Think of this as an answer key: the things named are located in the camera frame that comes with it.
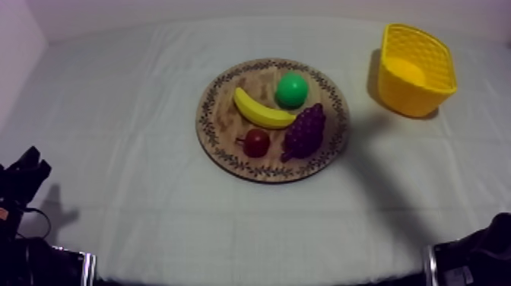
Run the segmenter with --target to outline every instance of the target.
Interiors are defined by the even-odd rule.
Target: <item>table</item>
[[[229,17],[52,44],[2,126],[0,162],[41,150],[53,171],[31,206],[52,219],[49,242],[98,254],[106,277],[296,285],[419,269],[421,247],[511,209],[511,50],[426,27],[451,48],[459,91],[432,119],[407,119],[367,88],[384,26]],[[231,176],[196,138],[207,84],[265,57],[326,73],[351,111],[346,152],[297,183]],[[365,124],[373,116],[389,124]],[[22,233],[41,221],[27,215]]]

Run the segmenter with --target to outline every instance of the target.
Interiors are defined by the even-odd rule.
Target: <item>grape bunch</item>
[[[325,120],[323,105],[320,103],[302,111],[286,131],[281,161],[303,159],[318,150],[323,142]]]

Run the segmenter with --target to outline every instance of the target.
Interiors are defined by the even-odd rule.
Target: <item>red apple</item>
[[[263,157],[270,148],[270,136],[261,129],[250,129],[245,139],[238,139],[243,142],[243,152],[249,157]]]

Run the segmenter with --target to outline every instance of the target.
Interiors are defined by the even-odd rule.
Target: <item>yellow basket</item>
[[[428,33],[404,24],[390,24],[383,35],[379,64],[379,97],[406,116],[433,112],[456,92],[449,49]]]

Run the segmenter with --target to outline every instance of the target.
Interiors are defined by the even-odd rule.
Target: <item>green ball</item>
[[[278,82],[275,99],[278,105],[286,109],[296,109],[305,103],[309,85],[301,75],[294,72],[285,74]]]

